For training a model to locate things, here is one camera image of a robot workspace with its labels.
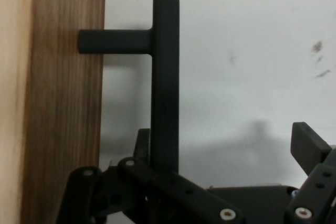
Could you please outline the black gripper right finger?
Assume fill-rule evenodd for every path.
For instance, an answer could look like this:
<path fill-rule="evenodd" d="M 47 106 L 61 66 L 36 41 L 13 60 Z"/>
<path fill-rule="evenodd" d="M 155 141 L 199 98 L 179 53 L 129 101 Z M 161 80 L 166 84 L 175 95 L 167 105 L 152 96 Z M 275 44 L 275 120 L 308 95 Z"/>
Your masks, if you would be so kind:
<path fill-rule="evenodd" d="M 286 208 L 287 223 L 335 223 L 335 149 L 296 122 L 290 151 L 308 177 Z"/>

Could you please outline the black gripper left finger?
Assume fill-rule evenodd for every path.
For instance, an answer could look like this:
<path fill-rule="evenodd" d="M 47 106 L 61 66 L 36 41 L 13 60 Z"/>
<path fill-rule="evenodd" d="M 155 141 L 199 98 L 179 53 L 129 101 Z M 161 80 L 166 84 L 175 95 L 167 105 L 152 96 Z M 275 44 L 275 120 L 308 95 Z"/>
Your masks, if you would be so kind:
<path fill-rule="evenodd" d="M 234 205 L 177 173 L 154 171 L 149 129 L 140 129 L 136 139 L 133 156 L 118 165 L 71 172 L 57 223 L 105 223 L 117 212 L 135 223 L 244 223 Z"/>

